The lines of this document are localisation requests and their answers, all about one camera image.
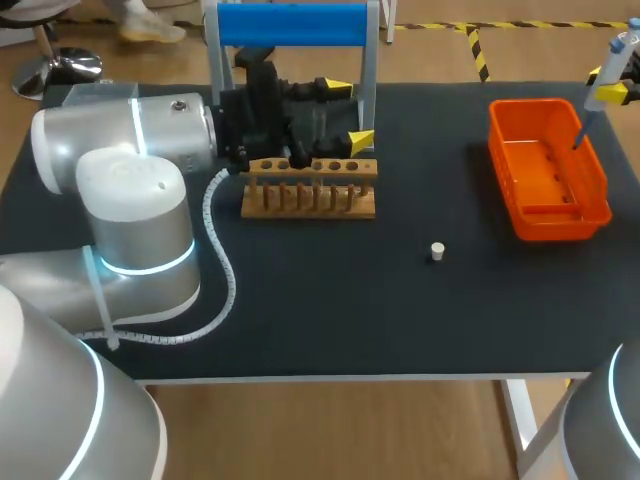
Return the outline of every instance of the chair base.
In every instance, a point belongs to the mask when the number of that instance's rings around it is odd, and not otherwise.
[[[30,100],[42,100],[48,85],[75,85],[94,83],[102,77],[102,60],[83,48],[54,49],[55,57],[40,57],[20,66],[13,77],[11,88]]]

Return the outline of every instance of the black tabletop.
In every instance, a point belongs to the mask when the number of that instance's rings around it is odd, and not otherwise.
[[[141,86],[144,96],[205,86]],[[52,89],[45,105],[59,104]],[[640,188],[605,118],[590,138],[609,179],[613,220],[591,240],[525,244],[506,213],[486,147],[498,98],[563,97],[573,83],[381,85],[374,221],[240,218],[242,179],[214,199],[238,280],[235,306],[194,343],[124,342],[98,351],[137,379],[587,372],[640,333]],[[202,272],[196,304],[138,329],[190,332],[221,308],[226,285],[200,204],[211,175],[188,177]],[[430,244],[446,245],[430,264]],[[49,194],[25,143],[0,203],[0,252],[91,242],[78,200]]]

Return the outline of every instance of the blue handle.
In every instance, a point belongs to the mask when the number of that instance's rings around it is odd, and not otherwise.
[[[364,47],[367,5],[218,4],[222,46]]]

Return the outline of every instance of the bolt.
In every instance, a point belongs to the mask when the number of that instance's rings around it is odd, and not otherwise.
[[[176,100],[171,104],[171,108],[173,108],[176,112],[182,112],[187,109],[187,104],[182,100]]]

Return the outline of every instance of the orange plastic tray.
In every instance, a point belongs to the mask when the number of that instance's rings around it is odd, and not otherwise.
[[[609,223],[607,177],[581,123],[561,98],[497,100],[489,150],[518,237],[584,240]]]

